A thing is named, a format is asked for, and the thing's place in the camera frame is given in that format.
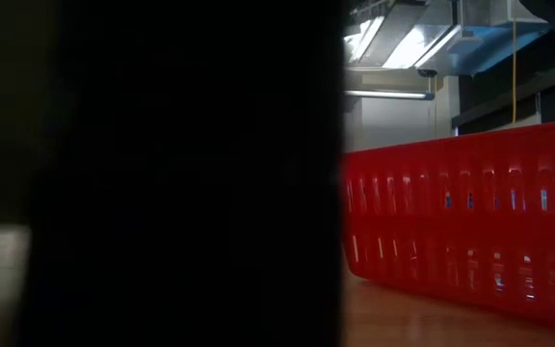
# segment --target wooden floor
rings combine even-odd
[[[554,346],[555,330],[380,288],[347,275],[344,341],[367,346]]]

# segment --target red plastic basket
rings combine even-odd
[[[354,275],[555,324],[555,123],[349,153]]]

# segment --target floor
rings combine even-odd
[[[28,234],[0,227],[0,347],[18,299]],[[344,281],[346,347],[550,346],[555,330],[493,312],[402,294],[347,276]]]
[[[554,346],[555,330],[494,312],[345,280],[346,347]]]

